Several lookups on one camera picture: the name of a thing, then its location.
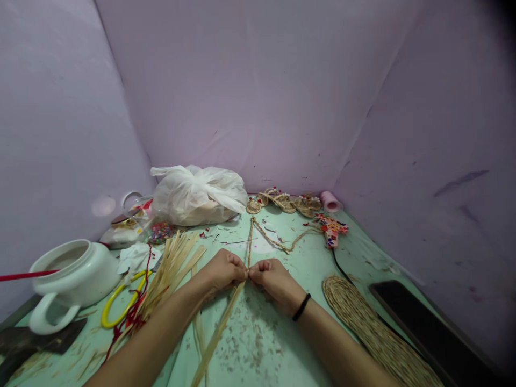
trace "yellow scissors handle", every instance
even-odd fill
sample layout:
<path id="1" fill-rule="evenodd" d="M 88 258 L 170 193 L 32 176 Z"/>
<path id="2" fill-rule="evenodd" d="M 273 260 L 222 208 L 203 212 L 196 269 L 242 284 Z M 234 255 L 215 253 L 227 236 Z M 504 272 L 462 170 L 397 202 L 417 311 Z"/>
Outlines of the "yellow scissors handle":
<path id="1" fill-rule="evenodd" d="M 147 272 L 147 277 L 150 277 L 151 273 L 152 272 L 149 270 Z M 134 276 L 134 278 L 131 280 L 131 282 L 133 282 L 134 280 L 137 280 L 140 277 L 143 277 L 143 278 L 141 279 L 140 284 L 137 287 L 137 290 L 139 292 L 141 292 L 141 289 L 145 285 L 145 270 L 142 270 L 141 272 L 136 274 Z M 107 300 L 106 306 L 104 307 L 104 310 L 102 311 L 102 316 L 101 316 L 101 325 L 102 325 L 103 328 L 111 329 L 115 325 L 118 325 L 125 318 L 125 316 L 129 312 L 129 309 L 131 308 L 131 306 L 133 306 L 134 303 L 136 302 L 136 300 L 138 299 L 138 293 L 134 292 L 133 297 L 129 301 L 129 304 L 128 304 L 127 308 L 125 309 L 124 313 L 122 313 L 122 315 L 116 321 L 109 322 L 108 321 L 109 309 L 111 309 L 111 305 L 113 305 L 113 301 L 120 295 L 120 293 L 122 293 L 124 291 L 125 288 L 126 288 L 126 285 L 119 286 L 119 288 Z"/>

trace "red stick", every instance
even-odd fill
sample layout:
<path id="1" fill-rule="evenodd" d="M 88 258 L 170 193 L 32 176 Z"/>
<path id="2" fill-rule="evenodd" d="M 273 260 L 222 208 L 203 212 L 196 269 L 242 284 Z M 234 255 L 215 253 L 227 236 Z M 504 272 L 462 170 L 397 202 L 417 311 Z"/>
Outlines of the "red stick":
<path id="1" fill-rule="evenodd" d="M 43 276 L 46 276 L 49 274 L 54 274 L 58 271 L 59 270 L 47 270 L 47 271 L 36 271 L 35 273 L 11 274 L 8 276 L 0 276 L 0 282 L 22 280 L 23 278 L 43 277 Z"/>

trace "black smartphone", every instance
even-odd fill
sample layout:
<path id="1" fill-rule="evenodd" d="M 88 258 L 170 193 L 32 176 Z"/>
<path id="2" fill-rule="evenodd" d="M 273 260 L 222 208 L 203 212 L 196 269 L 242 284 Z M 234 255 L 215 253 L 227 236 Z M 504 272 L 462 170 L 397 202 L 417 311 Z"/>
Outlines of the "black smartphone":
<path id="1" fill-rule="evenodd" d="M 375 283 L 369 290 L 421 351 L 444 385 L 505 384 L 497 372 L 401 283 Z"/>

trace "woven straw sandal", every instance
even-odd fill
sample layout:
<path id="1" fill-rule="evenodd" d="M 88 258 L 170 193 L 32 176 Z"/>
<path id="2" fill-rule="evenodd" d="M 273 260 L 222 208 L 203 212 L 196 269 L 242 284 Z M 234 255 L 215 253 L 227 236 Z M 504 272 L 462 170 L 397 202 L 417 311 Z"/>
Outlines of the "woven straw sandal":
<path id="1" fill-rule="evenodd" d="M 264 195 L 266 195 L 283 212 L 286 212 L 286 213 L 296 212 L 296 208 L 292 204 L 292 200 L 290 200 L 290 195 L 288 193 L 280 193 L 275 188 L 268 188 L 265 190 Z"/>
<path id="2" fill-rule="evenodd" d="M 317 196 L 310 195 L 298 196 L 292 203 L 301 214 L 308 218 L 313 218 L 315 216 L 314 211 L 319 211 L 323 207 Z"/>
<path id="3" fill-rule="evenodd" d="M 256 215 L 259 213 L 263 207 L 269 204 L 269 198 L 263 194 L 259 193 L 256 195 L 256 199 L 249 198 L 247 202 L 246 211 L 251 215 Z"/>

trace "hand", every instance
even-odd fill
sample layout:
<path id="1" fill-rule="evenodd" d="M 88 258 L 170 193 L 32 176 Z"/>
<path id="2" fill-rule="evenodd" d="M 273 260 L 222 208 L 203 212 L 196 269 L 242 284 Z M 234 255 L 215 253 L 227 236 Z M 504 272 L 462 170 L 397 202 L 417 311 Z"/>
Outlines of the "hand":
<path id="1" fill-rule="evenodd" d="M 263 260 L 249 269 L 253 285 L 259 285 L 278 307 L 290 317 L 296 314 L 303 303 L 306 292 L 292 278 L 287 269 L 277 259 Z"/>
<path id="2" fill-rule="evenodd" d="M 208 298 L 247 279 L 247 269 L 242 260 L 226 249 L 220 249 L 193 279 L 207 288 Z"/>

